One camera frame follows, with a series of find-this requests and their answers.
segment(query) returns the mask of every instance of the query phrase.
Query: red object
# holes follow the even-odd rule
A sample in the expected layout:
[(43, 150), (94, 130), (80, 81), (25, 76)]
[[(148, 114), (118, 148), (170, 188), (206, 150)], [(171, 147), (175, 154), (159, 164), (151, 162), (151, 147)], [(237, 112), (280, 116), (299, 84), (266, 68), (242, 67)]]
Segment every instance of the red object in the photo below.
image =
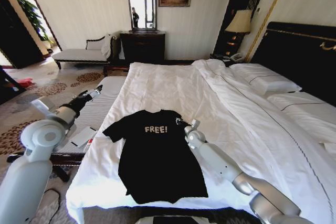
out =
[(26, 79), (21, 79), (18, 80), (17, 83), (19, 83), (23, 88), (29, 87), (30, 85), (33, 85), (31, 82), (33, 79), (32, 78), (26, 78)]

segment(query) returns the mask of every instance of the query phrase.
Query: green leaves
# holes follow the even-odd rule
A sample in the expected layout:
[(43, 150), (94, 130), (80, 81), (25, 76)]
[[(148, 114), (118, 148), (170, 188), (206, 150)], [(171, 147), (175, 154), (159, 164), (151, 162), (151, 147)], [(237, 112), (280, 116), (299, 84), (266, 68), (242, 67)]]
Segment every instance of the green leaves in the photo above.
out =
[(17, 0), (22, 10), (26, 14), (30, 23), (32, 24), (34, 30), (37, 32), (37, 35), (40, 37), (42, 41), (49, 40), (45, 28), (42, 26), (42, 22), (39, 18), (41, 18), (36, 10), (38, 9), (34, 4), (29, 2), (28, 0)]

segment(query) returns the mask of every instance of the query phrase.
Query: lamp shade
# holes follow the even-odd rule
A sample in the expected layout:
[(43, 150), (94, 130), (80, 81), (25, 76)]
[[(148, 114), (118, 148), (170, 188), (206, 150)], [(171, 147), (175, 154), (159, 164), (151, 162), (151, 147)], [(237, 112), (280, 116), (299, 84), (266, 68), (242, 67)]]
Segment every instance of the lamp shade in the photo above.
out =
[(226, 31), (234, 33), (249, 33), (251, 31), (251, 10), (238, 10)]

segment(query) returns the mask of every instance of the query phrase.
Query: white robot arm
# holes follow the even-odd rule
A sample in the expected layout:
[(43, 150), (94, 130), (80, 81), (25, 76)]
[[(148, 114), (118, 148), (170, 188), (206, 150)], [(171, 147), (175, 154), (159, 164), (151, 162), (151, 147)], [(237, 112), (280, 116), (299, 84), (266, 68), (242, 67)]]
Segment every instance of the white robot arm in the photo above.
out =
[[(187, 125), (179, 119), (176, 119), (176, 122)], [(188, 145), (196, 149), (211, 167), (230, 181), (238, 191), (245, 195), (257, 193), (250, 202), (250, 207), (264, 224), (312, 224), (299, 217), (300, 208), (283, 193), (267, 181), (247, 175), (217, 145), (208, 143), (204, 134), (197, 130), (199, 124), (199, 121), (193, 120), (192, 125), (184, 128)]]
[(0, 223), (29, 223), (35, 216), (52, 170), (49, 161), (52, 151), (67, 143), (66, 136), (75, 126), (79, 111), (87, 101), (99, 95), (101, 89), (99, 86), (85, 91), (56, 110), (46, 97), (33, 101), (46, 119), (22, 131), (20, 138), (26, 147), (25, 153), (12, 163), (0, 186)]

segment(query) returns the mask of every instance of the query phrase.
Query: chaise lounge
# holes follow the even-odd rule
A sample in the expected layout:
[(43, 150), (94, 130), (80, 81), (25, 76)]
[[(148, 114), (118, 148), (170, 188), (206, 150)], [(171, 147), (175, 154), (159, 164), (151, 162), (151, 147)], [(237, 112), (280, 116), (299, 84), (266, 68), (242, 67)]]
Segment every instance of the chaise lounge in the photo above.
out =
[(52, 58), (59, 69), (61, 62), (111, 65), (113, 57), (118, 57), (119, 52), (120, 40), (107, 34), (100, 39), (88, 39), (85, 49), (66, 49), (54, 54)]

